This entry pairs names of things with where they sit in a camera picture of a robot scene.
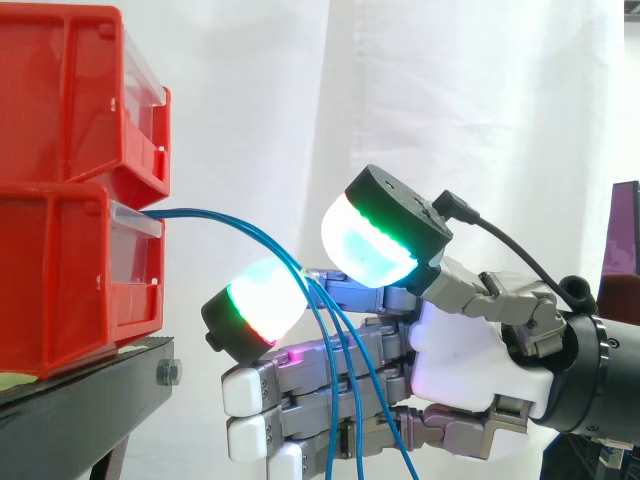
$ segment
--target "cable connector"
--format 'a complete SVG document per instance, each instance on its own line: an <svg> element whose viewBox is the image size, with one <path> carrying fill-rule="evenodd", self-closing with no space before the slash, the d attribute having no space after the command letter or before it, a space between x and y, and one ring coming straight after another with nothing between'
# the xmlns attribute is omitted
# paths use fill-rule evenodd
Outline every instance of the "cable connector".
<svg viewBox="0 0 640 480"><path fill-rule="evenodd" d="M433 208L444 217L445 220L455 218L459 222L475 225L480 218L480 214L469 206L467 202L449 190L445 190L432 203Z"/></svg>

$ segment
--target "black sensor cap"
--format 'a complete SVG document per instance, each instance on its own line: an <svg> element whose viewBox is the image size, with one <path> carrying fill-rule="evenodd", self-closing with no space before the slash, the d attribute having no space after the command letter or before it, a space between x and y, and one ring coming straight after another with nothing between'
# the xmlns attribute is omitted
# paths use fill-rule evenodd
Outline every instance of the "black sensor cap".
<svg viewBox="0 0 640 480"><path fill-rule="evenodd" d="M430 202L375 165L368 165L345 195L373 226L407 248L422 264L453 238Z"/></svg>
<svg viewBox="0 0 640 480"><path fill-rule="evenodd" d="M226 288L202 306L202 319L209 329L205 339L211 348L225 350L243 367L273 347L242 318Z"/></svg>

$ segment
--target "robot finger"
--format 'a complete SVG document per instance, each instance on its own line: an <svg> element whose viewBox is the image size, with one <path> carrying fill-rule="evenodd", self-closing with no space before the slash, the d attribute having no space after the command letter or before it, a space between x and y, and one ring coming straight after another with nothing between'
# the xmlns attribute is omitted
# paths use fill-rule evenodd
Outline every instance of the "robot finger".
<svg viewBox="0 0 640 480"><path fill-rule="evenodd" d="M411 394L408 368L389 365L377 372L385 400L394 404ZM357 380L363 418L371 418L382 411L371 377ZM347 379L340 382L338 394L339 418L356 418L354 392ZM331 388L287 397L265 412L246 418L231 418L227 424L229 457L236 462L251 462L272 456L287 441L314 437L331 427Z"/></svg>
<svg viewBox="0 0 640 480"><path fill-rule="evenodd" d="M358 329L376 370L412 353L408 334L413 316L367 319ZM347 335L356 377L369 373L362 353ZM331 339L338 375L347 373L344 352L337 337ZM280 405L288 396L301 396L331 383L329 362L323 341L285 347L265 355L251 367L235 367L222 377L225 413L249 417Z"/></svg>

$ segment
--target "white finger pad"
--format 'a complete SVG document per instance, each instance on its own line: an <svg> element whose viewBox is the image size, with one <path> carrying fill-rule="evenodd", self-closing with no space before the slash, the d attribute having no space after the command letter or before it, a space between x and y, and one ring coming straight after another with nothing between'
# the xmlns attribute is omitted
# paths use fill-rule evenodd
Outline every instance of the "white finger pad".
<svg viewBox="0 0 640 480"><path fill-rule="evenodd" d="M230 417L250 417L262 411L260 374L253 368L240 368L222 381L224 413Z"/></svg>
<svg viewBox="0 0 640 480"><path fill-rule="evenodd" d="M295 443L285 443L267 461L268 480L302 480L302 449Z"/></svg>
<svg viewBox="0 0 640 480"><path fill-rule="evenodd" d="M229 458L234 462L253 462L267 456L264 418L256 415L234 421L227 429Z"/></svg>

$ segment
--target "black cable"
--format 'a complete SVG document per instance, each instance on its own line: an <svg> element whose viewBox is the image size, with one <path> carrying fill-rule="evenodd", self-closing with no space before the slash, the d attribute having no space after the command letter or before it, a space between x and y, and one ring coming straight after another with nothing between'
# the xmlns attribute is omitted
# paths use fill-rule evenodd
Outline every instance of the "black cable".
<svg viewBox="0 0 640 480"><path fill-rule="evenodd" d="M514 251L516 255L518 255L524 262L531 267L531 269L536 272L536 275L540 277L544 283L546 283L553 292L558 295L564 302L573 310L572 304L574 303L573 297L571 297L567 292L565 292L560 285L558 285L551 275L549 275L544 268L540 266L538 262L536 262L531 255L527 253L527 251L522 248L513 238L504 233L498 227L493 225L492 223L487 222L484 218L480 217L476 221L476 225L480 228L486 230L491 235L496 237L506 246L508 246L511 250Z"/></svg>
<svg viewBox="0 0 640 480"><path fill-rule="evenodd" d="M549 288L551 288L558 297L564 300L564 302L574 312L584 313L587 315L597 314L598 307L596 305L596 301L593 298L593 295L591 295L591 289L589 288L588 282L584 278L572 275L563 278L560 284L557 284L553 278L551 278L551 275L549 275L524 248L518 245L513 238L492 223L486 221L480 216L480 213L471 208L467 202L448 190L442 192L442 194L433 202L432 206L445 221L450 218L455 218L459 222L468 223L469 225L478 225L480 228L486 230L498 240L502 241L505 245L511 248L516 255L524 260L524 262L529 265L534 272L536 272L540 277L540 280L546 283Z"/></svg>

